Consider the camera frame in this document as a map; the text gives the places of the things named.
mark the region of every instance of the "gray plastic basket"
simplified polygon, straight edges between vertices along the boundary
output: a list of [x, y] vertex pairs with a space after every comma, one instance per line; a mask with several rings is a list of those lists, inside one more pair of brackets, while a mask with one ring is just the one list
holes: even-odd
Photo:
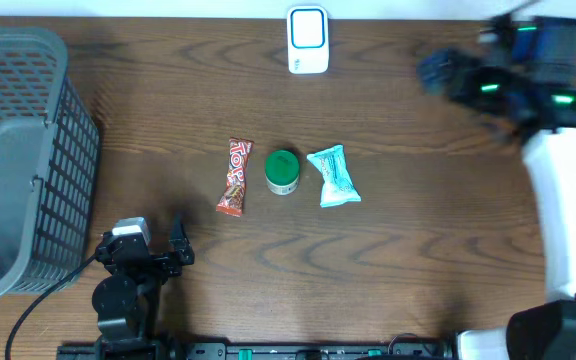
[[38, 293], [84, 255], [99, 132], [55, 34], [0, 28], [0, 296]]

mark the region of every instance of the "white backdrop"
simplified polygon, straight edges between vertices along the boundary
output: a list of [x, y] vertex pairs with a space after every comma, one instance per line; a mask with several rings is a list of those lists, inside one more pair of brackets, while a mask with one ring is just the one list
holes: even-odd
[[[477, 20], [499, 14], [517, 0], [0, 0], [0, 15], [165, 16], [283, 18], [295, 5], [321, 5], [331, 19]], [[542, 0], [524, 11], [576, 17], [576, 0]]]

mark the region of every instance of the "wood grain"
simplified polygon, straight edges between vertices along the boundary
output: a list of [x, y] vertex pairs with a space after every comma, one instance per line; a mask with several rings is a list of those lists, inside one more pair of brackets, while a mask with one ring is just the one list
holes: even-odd
[[[474, 49], [478, 23], [331, 21], [322, 75], [287, 70], [276, 20], [0, 18], [64, 38], [69, 74], [104, 131], [92, 253], [121, 218], [146, 216], [153, 247], [184, 215], [196, 264], [164, 287], [161, 326], [185, 339], [386, 341], [503, 325], [543, 302], [533, 194], [516, 147], [464, 109], [422, 94], [420, 57]], [[230, 136], [255, 141], [245, 214], [215, 212]], [[319, 207], [305, 154], [345, 145], [363, 201]], [[265, 185], [265, 156], [299, 155], [299, 189]], [[99, 335], [94, 264], [40, 305], [15, 359], [54, 358]], [[0, 299], [0, 357], [33, 300]]]

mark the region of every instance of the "light blue packet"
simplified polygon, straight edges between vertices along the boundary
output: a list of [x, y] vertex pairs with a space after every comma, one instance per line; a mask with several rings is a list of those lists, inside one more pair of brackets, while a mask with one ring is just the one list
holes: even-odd
[[350, 174], [346, 169], [343, 145], [335, 145], [330, 149], [309, 154], [306, 158], [324, 177], [324, 187], [321, 189], [321, 207], [337, 206], [349, 201], [361, 201], [361, 196], [352, 185]]

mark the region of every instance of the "green jar lid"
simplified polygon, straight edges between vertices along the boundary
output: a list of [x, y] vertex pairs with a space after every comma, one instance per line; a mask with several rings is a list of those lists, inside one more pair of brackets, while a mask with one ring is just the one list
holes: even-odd
[[292, 184], [299, 177], [299, 160], [286, 150], [278, 150], [266, 159], [266, 178], [278, 186]]

